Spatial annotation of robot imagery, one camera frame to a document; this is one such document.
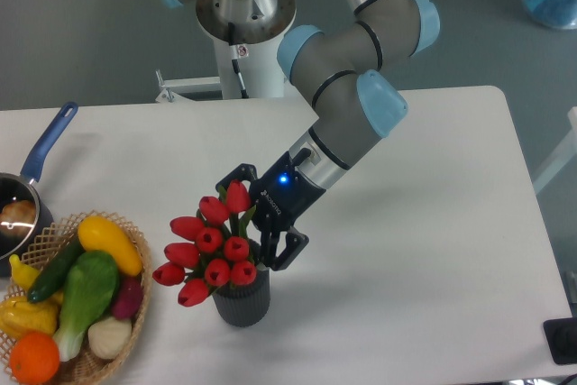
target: bok choy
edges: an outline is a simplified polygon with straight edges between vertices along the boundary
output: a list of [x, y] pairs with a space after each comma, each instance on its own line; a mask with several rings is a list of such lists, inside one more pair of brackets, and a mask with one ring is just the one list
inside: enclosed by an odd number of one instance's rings
[[88, 328], [103, 315], [118, 286], [118, 268], [107, 252], [85, 252], [70, 268], [54, 335], [62, 362], [78, 355]]

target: yellow bell pepper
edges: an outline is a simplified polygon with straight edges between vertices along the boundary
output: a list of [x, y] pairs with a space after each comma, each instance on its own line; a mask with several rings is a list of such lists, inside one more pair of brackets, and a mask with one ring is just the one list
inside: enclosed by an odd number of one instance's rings
[[16, 340], [30, 331], [53, 335], [58, 314], [58, 306], [51, 301], [31, 304], [26, 296], [8, 298], [0, 303], [0, 329]]
[[[16, 283], [22, 289], [28, 291], [33, 282], [38, 278], [40, 271], [30, 265], [27, 265], [26, 263], [22, 263], [17, 254], [11, 255], [8, 260], [10, 261], [10, 267], [12, 268], [12, 280], [14, 280], [14, 283]], [[54, 295], [52, 295], [50, 300], [61, 306], [62, 301], [64, 300], [64, 294], [62, 290], [59, 290]]]
[[78, 225], [78, 239], [87, 252], [110, 254], [120, 272], [136, 277], [142, 271], [141, 255], [123, 229], [100, 215], [90, 215]]

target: blue pan handle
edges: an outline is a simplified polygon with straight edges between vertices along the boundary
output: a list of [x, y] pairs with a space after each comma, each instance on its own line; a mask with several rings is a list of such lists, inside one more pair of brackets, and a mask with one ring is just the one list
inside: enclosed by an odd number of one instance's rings
[[52, 146], [59, 139], [77, 111], [78, 104], [76, 103], [68, 102], [62, 106], [28, 154], [28, 158], [26, 158], [22, 170], [20, 170], [22, 176], [27, 179], [34, 179], [37, 182], [40, 180], [46, 155], [48, 155], [49, 150], [52, 149]]

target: orange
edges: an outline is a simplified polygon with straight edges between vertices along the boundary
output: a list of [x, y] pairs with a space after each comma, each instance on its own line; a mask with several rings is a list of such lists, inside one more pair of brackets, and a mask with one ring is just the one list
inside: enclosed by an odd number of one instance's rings
[[60, 366], [60, 353], [52, 337], [32, 331], [10, 352], [12, 374], [21, 383], [36, 385], [51, 379]]

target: green vegetable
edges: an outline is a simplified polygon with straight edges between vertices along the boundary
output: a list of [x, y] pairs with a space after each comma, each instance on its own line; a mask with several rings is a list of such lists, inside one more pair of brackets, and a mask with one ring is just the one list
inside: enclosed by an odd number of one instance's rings
[[85, 252], [72, 266], [54, 335], [62, 362], [78, 355], [86, 331], [108, 308], [118, 285], [118, 268], [107, 252]]
[[44, 267], [36, 280], [34, 280], [30, 290], [28, 290], [28, 302], [44, 301], [62, 288], [70, 267], [83, 252], [84, 248], [82, 248], [77, 237], [57, 252], [56, 256]]

